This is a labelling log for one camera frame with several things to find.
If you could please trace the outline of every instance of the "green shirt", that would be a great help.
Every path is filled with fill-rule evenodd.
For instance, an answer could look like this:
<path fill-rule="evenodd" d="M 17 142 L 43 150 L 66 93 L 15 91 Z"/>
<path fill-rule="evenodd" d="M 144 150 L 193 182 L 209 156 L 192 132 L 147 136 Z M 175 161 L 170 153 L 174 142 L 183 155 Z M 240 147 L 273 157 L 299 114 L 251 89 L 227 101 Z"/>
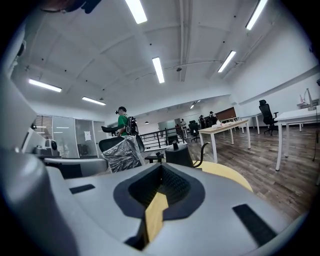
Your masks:
<path fill-rule="evenodd" d="M 128 124 L 128 118 L 125 115 L 119 115 L 118 117 L 118 126 L 124 125 L 124 127 Z M 126 131 L 121 133 L 121 136 L 128 135 Z"/>

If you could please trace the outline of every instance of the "table leg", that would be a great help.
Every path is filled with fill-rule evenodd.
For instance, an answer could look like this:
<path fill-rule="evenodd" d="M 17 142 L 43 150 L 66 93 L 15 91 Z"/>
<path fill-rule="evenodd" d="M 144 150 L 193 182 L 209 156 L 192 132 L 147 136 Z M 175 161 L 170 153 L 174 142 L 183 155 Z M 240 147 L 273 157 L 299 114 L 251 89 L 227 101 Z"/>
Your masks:
<path fill-rule="evenodd" d="M 244 134 L 245 131 L 244 131 L 244 125 L 243 124 L 241 124 L 241 128 L 242 128 L 242 133 Z"/>
<path fill-rule="evenodd" d="M 200 142 L 201 142 L 201 147 L 204 145 L 204 138 L 202 137 L 202 133 L 201 132 L 199 132 L 199 135 L 200 135 Z"/>
<path fill-rule="evenodd" d="M 255 116 L 255 121 L 256 121 L 256 127 L 258 129 L 258 134 L 260 134 L 260 128 L 259 128 L 259 121 L 258 121 L 258 116 Z"/>
<path fill-rule="evenodd" d="M 232 133 L 232 128 L 230 129 L 230 135 L 231 135 L 231 145 L 234 144 L 234 135 Z"/>
<path fill-rule="evenodd" d="M 284 156 L 287 158 L 289 156 L 289 141 L 290 141 L 290 133 L 289 133 L 289 124 L 285 125 L 286 131 L 286 142 L 285 142 L 285 153 Z"/>
<path fill-rule="evenodd" d="M 215 140 L 215 135 L 213 133 L 211 133 L 211 142 L 212 142 L 212 149 L 213 149 L 213 161 L 215 163 L 218 163 L 216 140 Z"/>
<path fill-rule="evenodd" d="M 279 128 L 279 148 L 278 148 L 278 159 L 276 161 L 276 167 L 275 170 L 279 171 L 280 168 L 280 162 L 281 162 L 281 155 L 282 155 L 282 123 L 278 123 Z"/>
<path fill-rule="evenodd" d="M 245 128 L 246 128 L 246 137 L 247 137 L 247 140 L 248 140 L 248 149 L 251 149 L 249 122 L 245 123 Z"/>

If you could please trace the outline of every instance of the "yellow surface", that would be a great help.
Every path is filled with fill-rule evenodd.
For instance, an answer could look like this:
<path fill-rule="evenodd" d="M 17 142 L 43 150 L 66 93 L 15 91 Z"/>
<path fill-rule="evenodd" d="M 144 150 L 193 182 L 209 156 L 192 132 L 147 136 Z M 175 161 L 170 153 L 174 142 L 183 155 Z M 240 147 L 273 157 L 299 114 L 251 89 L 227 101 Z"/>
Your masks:
<path fill-rule="evenodd" d="M 168 208 L 166 195 L 157 192 L 145 210 L 146 231 L 150 242 L 155 239 L 156 235 L 162 229 L 163 211 L 166 208 Z"/>
<path fill-rule="evenodd" d="M 253 192 L 248 181 L 240 173 L 227 166 L 219 163 L 203 161 L 198 168 L 202 168 L 206 173 L 219 175 L 233 180 Z M 156 235 L 163 227 L 163 211 L 166 208 L 168 208 L 167 197 L 164 194 L 157 192 L 152 202 L 145 210 L 146 230 L 150 242 L 155 239 Z"/>
<path fill-rule="evenodd" d="M 198 168 L 202 168 L 202 170 L 206 173 L 219 175 L 219 176 L 228 178 L 230 180 L 233 180 L 239 183 L 240 185 L 244 186 L 246 189 L 253 192 L 249 182 L 239 172 L 235 171 L 234 169 L 231 169 L 219 163 L 207 162 L 207 161 L 203 161 Z"/>

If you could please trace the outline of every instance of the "paper sign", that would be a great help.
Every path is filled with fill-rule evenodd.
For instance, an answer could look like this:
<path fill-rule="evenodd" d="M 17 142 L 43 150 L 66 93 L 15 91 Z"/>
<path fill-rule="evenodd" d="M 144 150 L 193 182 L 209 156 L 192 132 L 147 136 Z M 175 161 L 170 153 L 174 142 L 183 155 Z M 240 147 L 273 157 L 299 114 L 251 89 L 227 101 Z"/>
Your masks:
<path fill-rule="evenodd" d="M 85 138 L 85 141 L 91 141 L 90 131 L 85 131 L 84 132 L 84 138 Z"/>

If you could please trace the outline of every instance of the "white desk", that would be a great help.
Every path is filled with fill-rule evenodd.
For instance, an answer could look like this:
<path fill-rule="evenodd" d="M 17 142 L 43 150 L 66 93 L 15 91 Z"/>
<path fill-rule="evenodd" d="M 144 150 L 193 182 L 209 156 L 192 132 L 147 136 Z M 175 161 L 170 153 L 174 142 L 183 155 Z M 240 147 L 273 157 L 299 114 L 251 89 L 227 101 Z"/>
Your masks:
<path fill-rule="evenodd" d="M 238 117 L 232 117 L 232 118 L 227 118 L 227 119 L 222 119 L 222 120 L 219 120 L 221 123 L 226 121 L 227 123 L 230 123 L 230 122 L 234 122 L 234 121 L 238 121 Z"/>
<path fill-rule="evenodd" d="M 247 115 L 247 116 L 242 116 L 242 117 L 239 117 L 241 120 L 242 119 L 249 119 L 249 118 L 252 118 L 252 123 L 253 123 L 253 129 L 255 128 L 255 121 L 256 121 L 256 128 L 258 129 L 258 134 L 260 134 L 260 127 L 259 127 L 259 121 L 258 121 L 258 116 L 262 115 L 262 113 L 257 113 L 257 114 L 252 114 L 252 115 Z"/>
<path fill-rule="evenodd" d="M 279 171 L 281 156 L 282 156 L 282 141 L 283 141 L 282 126 L 285 125 L 286 127 L 286 147 L 285 147 L 284 156 L 287 158 L 289 156 L 289 142 L 290 142 L 289 124 L 294 124 L 294 123 L 303 124 L 308 122 L 314 122 L 317 120 L 317 116 L 318 116 L 318 119 L 320 120 L 320 106 L 316 106 L 316 110 L 312 110 L 312 111 L 308 111 L 307 108 L 304 108 L 304 109 L 284 112 L 274 119 L 275 121 L 278 121 L 278 127 L 279 127 L 279 148 L 278 148 L 278 159 L 276 161 L 276 167 L 275 167 L 276 171 Z"/>
<path fill-rule="evenodd" d="M 247 141 L 248 141 L 248 149 L 251 148 L 251 141 L 250 141 L 250 131 L 249 131 L 249 126 L 248 126 L 248 119 L 247 120 L 242 120 L 242 121 L 236 121 L 232 122 L 232 124 L 228 123 L 228 125 L 225 125 L 223 127 L 219 128 L 206 128 L 206 129 L 201 129 L 199 130 L 199 135 L 200 135 L 200 141 L 201 141 L 201 146 L 204 144 L 204 139 L 202 137 L 202 134 L 209 134 L 211 136 L 211 142 L 212 142 L 212 149 L 213 149 L 213 161 L 215 163 L 218 162 L 218 157 L 217 157 L 217 148 L 216 148 L 216 140 L 215 140 L 215 134 L 224 132 L 226 130 L 230 131 L 230 137 L 231 137 L 231 145 L 234 144 L 234 136 L 232 134 L 232 128 L 241 126 L 241 125 L 246 125 L 246 134 L 247 134 Z"/>

